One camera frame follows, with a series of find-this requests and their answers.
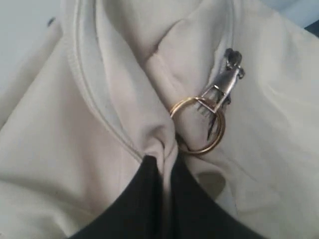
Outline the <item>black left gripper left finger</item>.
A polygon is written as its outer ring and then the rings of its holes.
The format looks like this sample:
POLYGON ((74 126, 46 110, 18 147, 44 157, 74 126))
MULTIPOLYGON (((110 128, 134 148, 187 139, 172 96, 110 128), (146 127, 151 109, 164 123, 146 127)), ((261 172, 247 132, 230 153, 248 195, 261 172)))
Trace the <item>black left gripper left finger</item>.
POLYGON ((160 177, 156 159, 145 156, 131 182, 101 215, 72 239, 157 239, 160 177))

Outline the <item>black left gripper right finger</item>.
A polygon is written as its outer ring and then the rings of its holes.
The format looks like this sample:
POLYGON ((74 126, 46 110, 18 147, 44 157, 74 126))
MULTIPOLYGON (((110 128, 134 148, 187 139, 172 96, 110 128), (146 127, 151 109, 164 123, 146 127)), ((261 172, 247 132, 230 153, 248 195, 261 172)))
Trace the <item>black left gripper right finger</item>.
POLYGON ((163 239, 254 239, 256 233, 220 207, 225 187, 216 171, 195 178, 182 159, 163 168, 163 239))

